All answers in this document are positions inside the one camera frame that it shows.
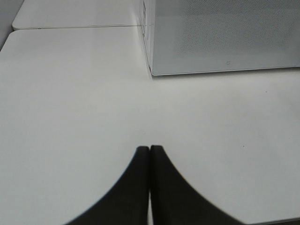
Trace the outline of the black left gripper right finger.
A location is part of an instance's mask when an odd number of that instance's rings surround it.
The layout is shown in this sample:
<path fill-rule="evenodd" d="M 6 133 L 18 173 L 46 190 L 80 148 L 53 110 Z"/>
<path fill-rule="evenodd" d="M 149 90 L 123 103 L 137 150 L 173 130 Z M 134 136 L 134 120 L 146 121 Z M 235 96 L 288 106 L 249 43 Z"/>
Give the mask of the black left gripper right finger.
<path fill-rule="evenodd" d="M 159 145 L 150 148 L 150 196 L 155 225 L 241 224 L 195 191 Z"/>

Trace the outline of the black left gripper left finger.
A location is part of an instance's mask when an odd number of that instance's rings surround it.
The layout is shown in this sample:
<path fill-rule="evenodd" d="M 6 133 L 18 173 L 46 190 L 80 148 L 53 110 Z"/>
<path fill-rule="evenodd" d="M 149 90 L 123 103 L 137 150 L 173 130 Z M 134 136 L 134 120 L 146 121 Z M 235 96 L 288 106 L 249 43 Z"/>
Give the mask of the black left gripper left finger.
<path fill-rule="evenodd" d="M 69 225 L 146 225 L 149 206 L 150 149 L 139 146 L 124 173 L 93 206 Z"/>

